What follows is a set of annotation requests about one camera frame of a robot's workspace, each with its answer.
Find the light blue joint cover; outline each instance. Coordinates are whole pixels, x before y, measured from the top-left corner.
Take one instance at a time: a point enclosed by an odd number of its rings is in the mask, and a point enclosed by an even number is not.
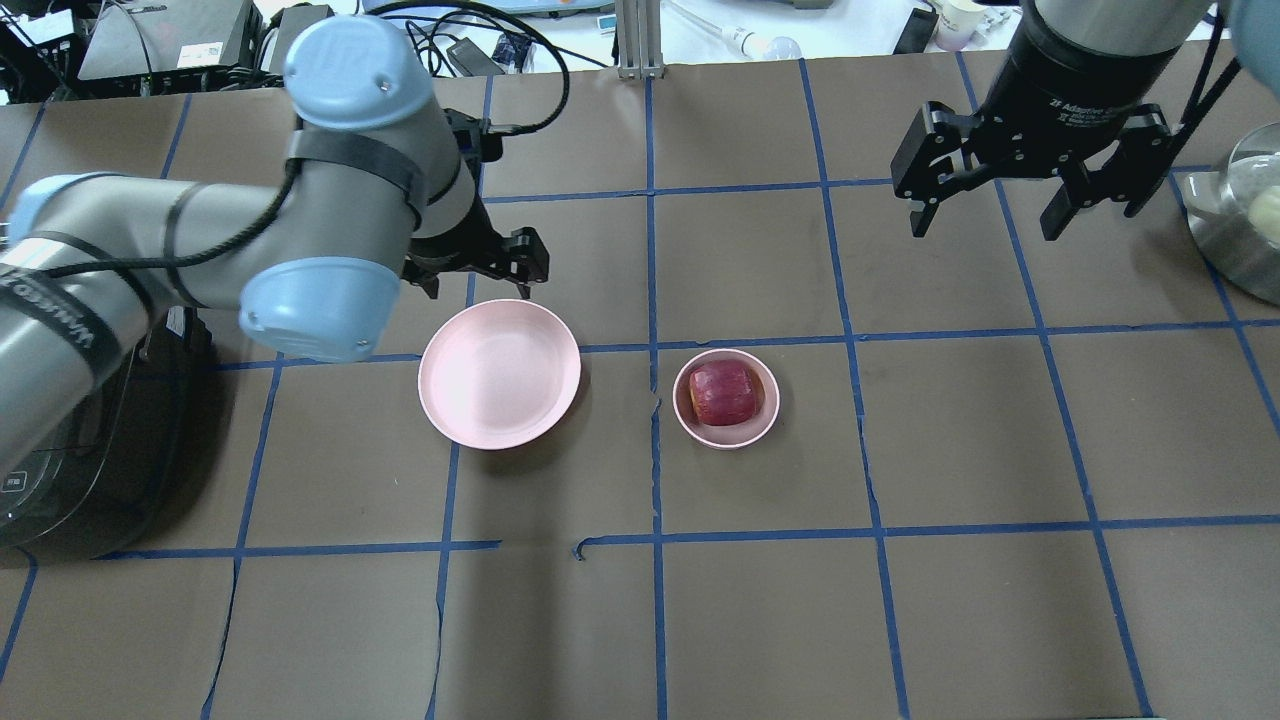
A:
[[[1274,0],[1235,0],[1226,18],[1240,64],[1280,97],[1280,5]]]
[[[284,58],[298,115],[329,129],[387,127],[431,100],[431,76],[404,33],[371,15],[338,15],[307,29]]]
[[[120,173],[49,176],[47,178],[42,178],[28,184],[27,188],[22,191],[22,195],[18,196],[18,201],[13,204],[13,210],[9,213],[9,243],[17,245],[24,237],[31,234],[31,231],[36,228],[36,218],[40,217],[40,211],[44,210],[45,205],[59,192],[90,178],[118,174]]]
[[[358,258],[273,265],[241,291],[239,324],[255,341],[321,363],[374,354],[399,297],[399,277]]]

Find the white cup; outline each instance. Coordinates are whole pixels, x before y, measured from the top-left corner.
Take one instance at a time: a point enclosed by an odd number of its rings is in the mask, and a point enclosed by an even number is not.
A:
[[[973,0],[938,0],[938,31],[933,41],[948,53],[959,51],[969,44],[986,13],[987,6]]]

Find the apple in bowl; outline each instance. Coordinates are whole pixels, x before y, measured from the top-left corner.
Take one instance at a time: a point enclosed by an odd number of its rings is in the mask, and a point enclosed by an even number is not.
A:
[[[760,379],[746,363],[712,360],[689,374],[694,415],[704,425],[745,423],[760,411]]]

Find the pink plate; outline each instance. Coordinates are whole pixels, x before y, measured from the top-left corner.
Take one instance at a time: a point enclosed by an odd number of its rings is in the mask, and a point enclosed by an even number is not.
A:
[[[746,366],[760,379],[763,397],[760,398],[760,410],[754,418],[736,425],[704,425],[698,421],[698,415],[694,413],[694,400],[689,396],[689,374],[712,360],[740,360],[746,363]],[[708,350],[686,363],[680,374],[676,375],[676,384],[671,389],[671,401],[680,427],[685,428],[685,432],[691,434],[694,439],[716,450],[737,450],[751,445],[769,432],[769,428],[778,419],[782,393],[778,392],[778,379],[773,377],[773,372],[764,363],[760,363],[759,357],[741,350],[723,348]]]
[[[490,300],[435,333],[417,369],[417,397],[449,439],[504,450],[564,415],[581,372],[577,341],[554,313],[525,300]]]

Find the blue tape grid line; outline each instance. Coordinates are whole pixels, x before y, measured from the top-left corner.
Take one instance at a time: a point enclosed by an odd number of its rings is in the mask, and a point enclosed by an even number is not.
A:
[[[276,361],[283,355],[275,354]],[[266,439],[271,429],[271,414],[275,411],[275,396],[280,389],[280,375],[284,368],[278,365],[271,370],[271,386],[266,392],[266,402],[262,407],[262,421],[259,425],[257,446],[253,448],[253,464],[250,468],[248,488],[244,491],[244,505],[241,509],[239,529],[236,533],[236,555],[232,557],[232,593],[227,607],[227,625],[223,629],[223,641],[218,651],[218,666],[214,670],[214,679],[209,684],[209,694],[205,696],[205,705],[200,710],[200,719],[209,720],[214,710],[214,696],[218,692],[218,680],[221,676],[223,661],[227,660],[227,639],[230,637],[232,615],[236,611],[236,591],[239,589],[241,564],[244,559],[244,541],[248,538],[248,525],[253,518],[253,500],[257,496],[257,480],[262,473],[262,457],[266,455]]]
[[[493,114],[493,76],[485,78],[484,83],[484,109],[481,110],[481,118],[485,120],[490,119]],[[485,181],[484,164],[480,165],[480,178],[476,181],[476,193],[484,193],[484,181]],[[471,307],[476,301],[476,274],[467,273],[467,297],[466,306]],[[412,361],[417,361],[421,356],[410,356]],[[435,674],[431,678],[431,691],[426,701],[426,714],[424,717],[426,720],[435,720],[436,702],[440,689],[440,665],[444,662],[444,610],[445,602],[448,600],[449,589],[449,559],[454,550],[465,550],[467,543],[454,543],[453,542],[453,511],[457,506],[458,496],[458,465],[462,460],[462,447],[456,443],[449,443],[449,479],[445,484],[444,492],[444,519],[440,525],[440,557],[436,566],[435,575],[435,619],[436,619],[436,635],[435,635]]]
[[[1098,520],[1103,530],[1149,530],[1170,528],[1220,528],[1235,525],[1280,525],[1280,515],[1220,515],[1203,518],[1144,518]],[[1036,533],[1092,533],[1089,520],[1052,523],[987,523],[974,525],[901,525],[881,528],[796,528],[781,530],[710,530],[694,533],[667,533],[658,538],[663,544],[717,543],[717,542],[785,542],[812,539],[868,539],[956,537],[956,536],[1007,536]],[[652,534],[620,534],[586,538],[575,548],[585,557],[588,547],[630,546],[654,542]]]
[[[897,693],[897,712],[902,720],[911,719],[910,702],[906,694],[906,673],[902,669],[902,648],[899,642],[897,612],[893,607],[893,583],[890,578],[888,551],[884,546],[884,525],[881,521],[879,501],[876,498],[876,486],[872,480],[870,457],[867,452],[865,419],[863,404],[861,375],[858,368],[858,345],[852,320],[849,316],[849,301],[845,295],[845,274],[840,261],[840,241],[836,232],[835,210],[831,202],[831,183],[827,178],[827,154],[822,145],[822,128],[818,123],[818,110],[813,99],[813,86],[809,82],[809,65],[799,61],[800,82],[804,86],[805,105],[809,111],[809,127],[813,133],[814,152],[818,160],[818,178],[822,183],[822,208],[827,222],[827,242],[831,250],[831,266],[836,281],[836,300],[840,304],[840,320],[844,324],[845,351],[849,355],[849,380],[852,389],[856,411],[858,447],[863,460],[863,477],[867,486],[867,502],[870,509],[872,537],[876,539],[876,564],[879,569],[881,598],[884,606],[884,629],[888,639],[890,662],[893,671],[893,688]]]
[[[474,300],[475,283],[468,282],[467,284],[468,299]],[[1275,328],[1280,327],[1280,319],[1260,319],[1260,320],[1240,320],[1238,323],[1242,328]],[[1044,328],[1051,336],[1073,336],[1073,334],[1102,334],[1102,333],[1152,333],[1152,332],[1188,332],[1188,331],[1215,331],[1215,329],[1231,329],[1235,323],[1230,320],[1207,320],[1197,323],[1151,323],[1142,325],[1069,325],[1057,328]],[[1037,328],[988,328],[988,329],[975,329],[975,331],[911,331],[911,332],[882,332],[882,333],[858,333],[854,336],[855,343],[864,342],[895,342],[895,341],[929,341],[929,340],[964,340],[964,338],[986,338],[986,337],[1038,337],[1039,331]],[[796,337],[740,337],[740,338],[717,338],[717,340],[677,340],[677,341],[662,341],[658,342],[658,350],[699,350],[704,347],[780,347],[787,345],[844,345],[844,336],[796,336]],[[608,354],[608,352],[648,352],[649,343],[645,342],[622,342],[613,345],[580,345],[579,351],[585,355]],[[362,363],[417,363],[422,359],[421,355],[413,352],[393,354],[393,355],[374,355]],[[308,360],[305,357],[288,357],[284,360],[256,360],[248,363],[224,363],[216,365],[214,370],[216,372],[234,372],[234,370],[269,370],[276,366],[293,368],[300,365],[324,365],[325,363],[317,363],[315,360]],[[155,379],[165,379],[164,375],[156,375]]]
[[[960,77],[964,81],[965,94],[969,96],[969,102],[973,110],[978,110],[978,100],[973,91],[973,82],[969,77],[969,68],[965,65],[964,58],[956,53],[956,64],[960,68]],[[1010,241],[1012,242],[1014,255],[1018,259],[1018,272],[1023,277],[1023,286],[1027,290],[1027,301],[1032,309],[1032,316],[1036,320],[1036,329],[1039,334],[1041,350],[1044,354],[1044,364],[1048,368],[1050,382],[1053,386],[1053,396],[1057,400],[1059,414],[1062,416],[1062,430],[1066,433],[1068,447],[1071,452],[1071,461],[1075,465],[1075,475],[1080,484],[1080,495],[1084,500],[1084,509],[1089,516],[1089,527],[1093,533],[1093,542],[1097,546],[1098,561],[1102,565],[1102,577],[1107,585],[1107,594],[1111,598],[1111,610],[1115,614],[1116,632],[1120,635],[1120,644],[1124,648],[1125,661],[1129,665],[1129,675],[1133,680],[1134,694],[1138,698],[1138,708],[1143,716],[1149,717],[1152,715],[1151,701],[1147,697],[1147,685],[1142,678],[1142,667],[1138,664],[1138,655],[1134,651],[1133,638],[1129,634],[1129,621],[1124,612],[1124,601],[1120,598],[1120,588],[1116,583],[1115,569],[1111,566],[1111,552],[1107,550],[1107,539],[1102,533],[1102,525],[1098,521],[1098,509],[1093,502],[1093,489],[1089,487],[1089,475],[1084,468],[1084,456],[1080,452],[1080,443],[1075,434],[1075,423],[1071,420],[1071,410],[1066,401],[1066,392],[1062,388],[1062,378],[1057,372],[1057,361],[1053,359],[1053,346],[1050,342],[1050,333],[1044,327],[1044,316],[1041,313],[1039,301],[1036,297],[1036,284],[1032,281],[1030,269],[1027,265],[1027,258],[1023,254],[1021,240],[1018,237],[1018,228],[1014,224],[1012,213],[1009,209],[1009,199],[1005,195],[1005,186],[1002,181],[996,181],[996,196],[1000,200],[1000,211],[1005,217],[1005,227],[1009,231]]]
[[[650,480],[653,483],[653,625],[654,676],[658,720],[667,720],[667,585],[662,548],[662,401],[658,396],[658,214],[653,188],[657,183],[653,141],[653,78],[644,79],[645,127],[645,265],[649,302],[649,392],[655,401],[649,420]]]
[[[957,55],[957,63],[960,65],[961,77],[964,79],[965,91],[969,95],[972,102],[977,102],[973,92],[973,86],[968,76],[968,69],[964,65],[963,58]],[[1261,319],[1261,320],[1240,320],[1234,310],[1230,297],[1226,293],[1225,286],[1221,278],[1212,272],[1210,268],[1210,274],[1212,277],[1215,288],[1219,292],[1219,297],[1226,310],[1229,320],[1226,322],[1203,322],[1203,323],[1161,323],[1149,325],[1091,325],[1091,327],[1062,327],[1062,328],[1047,328],[1043,325],[1043,319],[1039,315],[1038,306],[1034,300],[1034,288],[1030,283],[1029,272],[1027,270],[1025,261],[1021,256],[1020,240],[1016,237],[1016,229],[1012,225],[1011,215],[1007,206],[1007,200],[1004,195],[1004,188],[997,183],[997,195],[1001,201],[1001,208],[1005,214],[1006,227],[1010,231],[1011,241],[1014,242],[1015,254],[1019,256],[1019,268],[1023,272],[1024,284],[1028,290],[1029,301],[1033,304],[1033,314],[1037,319],[1037,327],[1034,328],[995,328],[995,329],[973,329],[973,331],[929,331],[929,332],[897,332],[897,333],[863,333],[854,334],[849,311],[847,302],[844,293],[844,277],[842,269],[840,266],[838,246],[833,223],[833,214],[829,200],[831,187],[856,187],[856,186],[883,186],[890,184],[888,178],[860,178],[860,179],[829,179],[826,173],[826,158],[822,147],[820,131],[817,123],[817,113],[813,102],[812,87],[809,85],[808,68],[804,61],[800,61],[800,73],[804,83],[806,102],[809,106],[810,126],[814,133],[814,143],[818,158],[819,167],[819,182],[799,182],[799,183],[763,183],[763,184],[737,184],[737,186],[713,186],[713,187],[673,187],[673,188],[657,188],[654,177],[654,154],[653,154],[653,85],[652,79],[646,81],[645,86],[645,120],[646,120],[646,187],[644,190],[634,191],[609,191],[609,192],[582,192],[582,193],[558,193],[558,195],[529,195],[529,196],[504,196],[504,197],[492,197],[486,199],[486,202],[540,202],[540,201],[557,201],[557,200],[585,200],[585,199],[607,199],[607,197],[646,197],[648,209],[648,222],[649,222],[649,236],[648,236],[648,250],[649,250],[649,314],[650,323],[649,331],[650,337],[648,343],[621,343],[621,345],[600,345],[600,346],[584,346],[581,350],[585,354],[593,352],[637,352],[648,351],[650,354],[650,382],[657,382],[657,354],[659,350],[677,350],[677,348],[698,348],[698,347],[727,347],[727,346],[783,346],[783,345],[815,345],[815,343],[845,343],[850,354],[850,378],[852,383],[852,389],[855,395],[855,404],[858,405],[858,419],[859,425],[861,425],[864,413],[861,407],[860,384],[858,379],[858,366],[856,366],[856,343],[860,342],[886,342],[886,341],[927,341],[927,340],[950,340],[950,338],[980,338],[980,337],[1010,337],[1010,336],[1037,336],[1041,337],[1042,346],[1047,351],[1047,361],[1051,363],[1051,377],[1055,379],[1055,391],[1059,395],[1060,409],[1064,411],[1064,428],[1071,438],[1073,446],[1073,459],[1078,464],[1078,470],[1082,479],[1082,489],[1085,493],[1085,505],[1089,510],[1089,520],[1087,521],[1064,521],[1064,523],[1023,523],[1023,524],[986,524],[986,525],[925,525],[925,527],[896,527],[886,528],[879,521],[878,503],[874,497],[874,487],[872,484],[870,468],[867,460],[865,447],[863,447],[863,461],[864,471],[868,483],[868,498],[872,503],[872,518],[873,527],[870,528],[833,528],[833,529],[792,529],[792,530],[758,530],[758,532],[707,532],[707,533],[672,533],[663,534],[662,532],[662,519],[660,519],[660,447],[659,447],[659,420],[658,414],[654,414],[652,425],[652,452],[653,452],[653,482],[654,482],[654,533],[653,534],[639,534],[639,536],[605,536],[596,538],[586,538],[579,544],[579,551],[586,546],[620,546],[620,544],[653,544],[654,547],[654,615],[655,615],[655,641],[657,641],[657,670],[658,670],[658,714],[659,719],[666,719],[667,716],[667,683],[666,683],[666,630],[664,630],[664,601],[663,601],[663,568],[662,568],[662,547],[668,543],[696,543],[696,542],[764,542],[764,541],[790,541],[790,539],[845,539],[845,538],[868,538],[877,541],[877,555],[878,562],[881,565],[881,580],[882,589],[884,591],[884,603],[886,603],[886,624],[890,633],[891,642],[891,655],[895,664],[895,683],[899,691],[899,705],[900,711],[904,717],[909,717],[909,708],[905,693],[905,682],[902,680],[901,670],[901,655],[897,650],[896,641],[896,623],[892,614],[892,596],[891,596],[891,583],[888,579],[888,565],[887,556],[883,551],[884,538],[888,537],[941,537],[941,536],[969,536],[969,534],[1009,534],[1009,533],[1052,533],[1052,532],[1091,532],[1094,534],[1100,546],[1100,560],[1103,564],[1105,575],[1107,578],[1108,592],[1112,597],[1114,606],[1119,610],[1119,593],[1115,584],[1114,573],[1110,568],[1110,559],[1106,555],[1105,538],[1102,538],[1102,530],[1132,530],[1132,529],[1152,529],[1152,528],[1203,528],[1203,527],[1225,527],[1225,525],[1272,525],[1280,524],[1280,515],[1230,515],[1230,516],[1192,516],[1192,518],[1152,518],[1152,519],[1117,519],[1117,520],[1100,520],[1097,518],[1096,509],[1093,507],[1092,495],[1088,492],[1087,478],[1083,475],[1083,460],[1079,457],[1078,447],[1074,442],[1074,429],[1071,428],[1069,414],[1065,406],[1065,395],[1061,391],[1060,379],[1056,374],[1056,366],[1052,365],[1051,348],[1048,347],[1048,336],[1060,334],[1089,334],[1089,333],[1126,333],[1126,332],[1178,332],[1178,331],[1197,331],[1197,329],[1233,329],[1240,342],[1242,351],[1245,355],[1245,360],[1254,375],[1258,384],[1260,393],[1267,407],[1272,423],[1276,427],[1276,432],[1280,433],[1280,415],[1276,413],[1275,402],[1271,393],[1266,386],[1266,380],[1261,374],[1258,364],[1253,356],[1252,347],[1248,343],[1248,338],[1243,332],[1244,328],[1251,327],[1280,327],[1280,319]],[[489,110],[492,105],[493,95],[493,82],[492,78],[485,86],[485,117],[489,117]],[[188,95],[183,102],[182,114],[179,115],[178,124],[175,128],[173,142],[169,147],[169,152],[165,158],[164,169],[161,177],[168,176],[172,169],[172,164],[178,149],[178,140],[184,128],[191,105],[191,96]],[[14,190],[14,184],[19,176],[19,172],[26,161],[29,149],[36,137],[36,132],[44,119],[45,105],[37,110],[36,118],[32,122],[31,131],[28,132],[23,147],[18,155],[13,170],[8,178],[4,187],[4,192],[0,193],[0,205],[8,201],[9,195]],[[1204,170],[1208,167],[1204,165],[1187,165],[1174,168],[1170,173],[1183,172],[1197,172]],[[828,228],[828,241],[832,247],[832,263],[833,272],[836,273],[837,281],[837,293],[841,305],[841,319],[845,324],[844,336],[810,336],[810,337],[781,337],[781,338],[739,338],[739,340],[713,340],[707,342],[695,341],[671,341],[671,342],[658,342],[657,341],[657,270],[655,270],[655,206],[654,199],[658,196],[667,195],[701,195],[701,193],[728,193],[728,192],[765,192],[765,191],[786,191],[786,190],[812,190],[820,188],[823,191],[824,211],[827,215],[827,228]],[[1181,204],[1183,199],[1174,183],[1174,192]],[[468,278],[467,283],[467,304],[472,304],[475,297],[475,277]],[[406,361],[419,361],[420,356],[413,354],[402,355],[381,355],[370,359],[370,363],[406,363]],[[241,369],[271,369],[273,370],[273,383],[271,389],[268,395],[268,406],[264,411],[264,420],[260,432],[260,443],[255,454],[253,469],[251,474],[250,488],[246,492],[246,503],[242,512],[241,529],[237,538],[237,546],[230,548],[177,548],[177,550],[154,550],[154,551],[127,551],[118,552],[109,556],[109,560],[122,560],[122,559],[192,559],[192,557],[221,557],[232,559],[233,562],[233,587],[232,587],[232,603],[234,605],[234,592],[239,577],[241,560],[244,557],[284,557],[284,556],[315,556],[315,555],[358,555],[358,553],[385,553],[385,552],[440,552],[440,577],[438,579],[436,588],[436,602],[439,610],[439,620],[443,626],[444,619],[444,594],[447,587],[448,577],[448,562],[447,557],[452,551],[485,551],[494,550],[499,546],[499,541],[470,541],[470,542],[454,542],[452,541],[452,514],[456,497],[456,482],[457,482],[457,464],[460,448],[453,446],[451,450],[451,469],[449,469],[449,486],[445,501],[445,518],[444,518],[444,533],[440,542],[419,542],[419,543],[370,543],[370,544],[351,544],[351,546],[302,546],[302,547],[244,547],[244,541],[247,537],[248,521],[252,514],[253,493],[256,492],[257,475],[261,468],[261,456],[265,448],[265,438],[270,424],[270,413],[274,407],[275,392],[278,389],[280,373],[284,368],[298,366],[298,365],[314,365],[315,361],[303,359],[284,359],[283,356],[276,356],[275,360],[259,361],[259,363],[239,363],[239,364],[227,364],[221,365],[219,370],[241,370]],[[35,579],[37,575],[37,565],[33,559],[28,556],[29,569],[27,574],[27,580],[19,598],[18,610],[10,624],[9,634],[3,652],[0,652],[0,679],[4,676],[4,671],[8,666],[8,661],[12,656],[14,643],[17,641],[19,628],[22,624],[23,615],[26,612],[27,603],[31,597],[32,588],[35,585]],[[228,629],[230,623],[230,609],[228,611]],[[1146,697],[1146,691],[1142,685],[1140,673],[1137,666],[1137,656],[1133,651],[1132,641],[1128,637],[1128,629],[1123,619],[1123,611],[1117,611],[1117,628],[1120,629],[1123,642],[1125,644],[1126,660],[1130,665],[1130,671],[1134,674],[1135,692],[1139,696],[1139,703],[1146,715],[1151,715],[1149,702]],[[223,650],[225,651],[227,637],[224,633]],[[440,641],[440,647],[443,647],[443,637]],[[221,657],[219,659],[219,669],[221,666]],[[439,673],[439,659],[436,662],[436,673]],[[216,688],[216,674],[214,684],[210,687],[210,693],[206,698],[206,703],[202,711],[202,717],[209,716],[211,710],[214,691]],[[435,708],[435,694],[433,691],[431,701],[428,708],[428,717],[434,717]]]
[[[5,671],[9,670],[9,659],[13,657],[13,646],[18,642],[18,629],[22,628],[22,619],[27,615],[27,603],[31,601],[31,591],[36,587],[36,573],[40,570],[36,559],[26,550],[18,548],[27,556],[27,582],[22,585],[22,594],[18,596],[18,607],[14,610],[13,620],[9,623],[9,634],[5,635],[4,651],[0,652],[0,682],[4,682]]]
[[[45,109],[47,106],[47,102],[41,102],[40,109],[36,110],[36,119],[31,122],[31,129],[27,131],[27,140],[22,142],[22,150],[18,151],[18,159],[14,160],[13,170],[9,172],[9,179],[4,183],[4,192],[0,192],[0,208],[4,208],[5,202],[9,201],[13,186],[18,182],[18,173],[22,172],[23,163],[27,161],[27,152],[31,151],[31,143],[36,141],[36,132],[40,129],[41,120],[45,119]]]
[[[169,142],[169,152],[164,156],[164,168],[160,170],[161,178],[169,177],[173,169],[173,159],[178,154],[178,141],[182,140],[182,131],[187,128],[187,115],[191,113],[191,94],[182,101],[182,113],[178,114],[178,124],[173,131],[173,141]]]
[[[1178,206],[1183,211],[1183,217],[1187,217],[1187,204],[1183,200],[1183,191],[1178,187],[1178,182],[1174,179],[1174,173],[1169,173],[1169,186],[1174,191],[1174,197],[1178,199]],[[1235,332],[1235,340],[1240,343],[1240,351],[1244,354],[1244,361],[1249,365],[1249,372],[1253,374],[1253,382],[1258,386],[1258,393],[1262,396],[1262,405],[1267,409],[1267,415],[1271,418],[1271,427],[1275,428],[1276,434],[1280,436],[1280,413],[1276,413],[1275,398],[1271,395],[1271,389],[1267,387],[1267,379],[1262,374],[1262,369],[1258,366],[1258,360],[1253,355],[1253,346],[1249,343],[1249,337],[1244,332],[1245,327],[1260,327],[1260,323],[1243,323],[1240,316],[1235,311],[1235,304],[1231,302],[1231,296],[1226,292],[1226,283],[1222,282],[1222,275],[1210,265],[1208,260],[1204,260],[1204,269],[1210,274],[1210,279],[1213,281],[1213,290],[1217,292],[1217,299],[1222,302],[1222,309],[1226,311],[1226,327]]]

